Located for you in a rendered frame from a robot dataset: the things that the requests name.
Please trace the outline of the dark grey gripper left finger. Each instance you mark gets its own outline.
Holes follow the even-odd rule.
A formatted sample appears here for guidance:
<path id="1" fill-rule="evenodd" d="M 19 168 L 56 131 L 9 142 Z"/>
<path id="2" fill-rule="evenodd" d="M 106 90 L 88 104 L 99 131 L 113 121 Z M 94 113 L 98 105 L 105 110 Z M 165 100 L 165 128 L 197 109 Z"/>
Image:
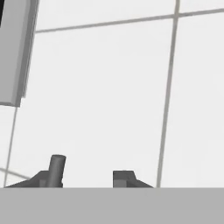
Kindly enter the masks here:
<path id="1" fill-rule="evenodd" d="M 40 171 L 38 172 L 35 176 L 33 176 L 30 179 L 27 179 L 25 181 L 22 182 L 18 182 L 16 184 L 13 185 L 7 185 L 7 188 L 22 188 L 22 187 L 45 187 L 46 186 L 46 181 L 48 179 L 48 171 Z"/>

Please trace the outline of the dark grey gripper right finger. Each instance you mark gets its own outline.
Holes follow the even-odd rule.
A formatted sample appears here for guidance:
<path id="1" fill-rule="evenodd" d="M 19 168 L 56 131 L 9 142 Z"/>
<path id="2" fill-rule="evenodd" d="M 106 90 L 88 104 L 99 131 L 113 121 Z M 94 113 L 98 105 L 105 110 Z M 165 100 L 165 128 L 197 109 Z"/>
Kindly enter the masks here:
<path id="1" fill-rule="evenodd" d="M 125 187 L 139 187 L 139 188 L 151 188 L 151 185 L 144 183 L 137 179 L 133 171 L 113 171 L 113 187 L 125 188 Z"/>

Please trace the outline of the grey metal tap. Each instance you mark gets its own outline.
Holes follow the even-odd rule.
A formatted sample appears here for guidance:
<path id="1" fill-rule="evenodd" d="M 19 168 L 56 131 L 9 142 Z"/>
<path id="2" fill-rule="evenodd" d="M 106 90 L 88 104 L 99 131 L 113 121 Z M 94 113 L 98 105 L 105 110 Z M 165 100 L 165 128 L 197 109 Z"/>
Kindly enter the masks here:
<path id="1" fill-rule="evenodd" d="M 47 187 L 62 187 L 62 179 L 65 168 L 66 157 L 63 155 L 52 155 L 48 180 L 46 181 Z"/>

